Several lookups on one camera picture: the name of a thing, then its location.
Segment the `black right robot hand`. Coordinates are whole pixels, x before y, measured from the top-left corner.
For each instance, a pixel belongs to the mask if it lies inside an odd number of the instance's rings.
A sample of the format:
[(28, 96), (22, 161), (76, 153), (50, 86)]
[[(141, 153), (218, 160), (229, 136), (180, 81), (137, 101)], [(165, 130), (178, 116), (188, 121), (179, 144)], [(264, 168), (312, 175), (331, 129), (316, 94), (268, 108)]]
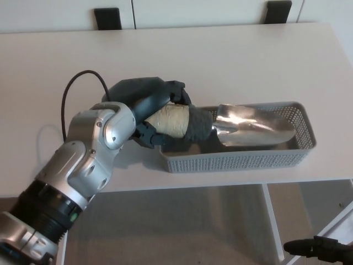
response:
[(314, 236), (293, 240), (284, 243), (284, 250), (295, 256), (316, 257), (320, 261), (330, 263), (352, 264), (352, 245), (342, 244), (332, 238)]

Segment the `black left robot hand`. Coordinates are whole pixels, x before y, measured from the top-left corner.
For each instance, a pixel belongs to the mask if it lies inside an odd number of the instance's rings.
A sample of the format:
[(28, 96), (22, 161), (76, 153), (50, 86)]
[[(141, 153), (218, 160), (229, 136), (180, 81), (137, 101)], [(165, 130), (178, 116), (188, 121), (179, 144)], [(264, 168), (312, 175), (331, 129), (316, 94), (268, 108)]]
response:
[(185, 83), (164, 81), (159, 77), (132, 78), (118, 82), (108, 92), (108, 95), (103, 95), (102, 102), (124, 103), (136, 118), (136, 130), (131, 140), (150, 149), (175, 143), (175, 136), (157, 132), (157, 127), (146, 119), (169, 102), (190, 105), (191, 99), (185, 91)]

